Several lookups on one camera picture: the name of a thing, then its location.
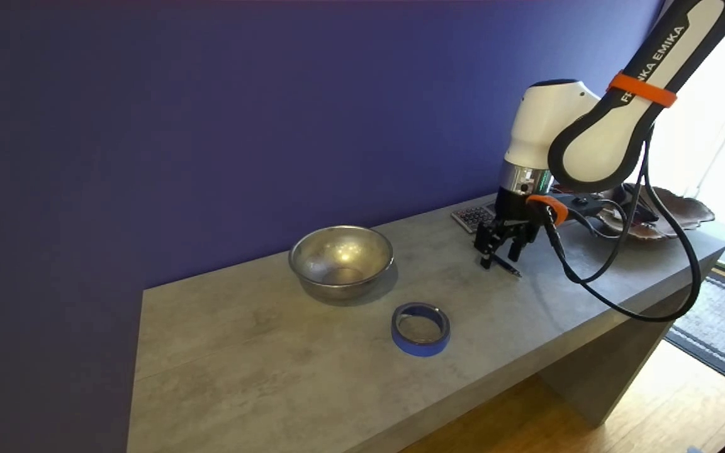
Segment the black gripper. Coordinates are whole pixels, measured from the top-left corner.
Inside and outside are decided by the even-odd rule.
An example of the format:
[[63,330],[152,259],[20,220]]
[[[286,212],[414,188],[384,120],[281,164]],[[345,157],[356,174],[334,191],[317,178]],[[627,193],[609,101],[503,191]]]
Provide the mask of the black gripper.
[[490,269],[496,261],[502,243],[512,242],[508,259],[519,261],[527,242],[534,242],[539,220],[522,193],[502,188],[495,202],[495,218],[480,229],[482,267]]

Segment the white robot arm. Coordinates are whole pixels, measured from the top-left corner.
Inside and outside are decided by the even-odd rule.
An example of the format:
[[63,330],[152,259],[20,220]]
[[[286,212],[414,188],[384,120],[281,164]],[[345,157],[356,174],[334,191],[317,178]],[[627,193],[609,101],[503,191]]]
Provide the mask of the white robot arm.
[[475,246],[490,267],[537,235],[531,203],[549,178],[566,191],[621,185],[641,160],[643,141],[678,91],[725,38],[725,0],[670,0],[632,59],[603,96],[583,79],[542,79],[525,91],[503,154],[496,217],[477,229]]

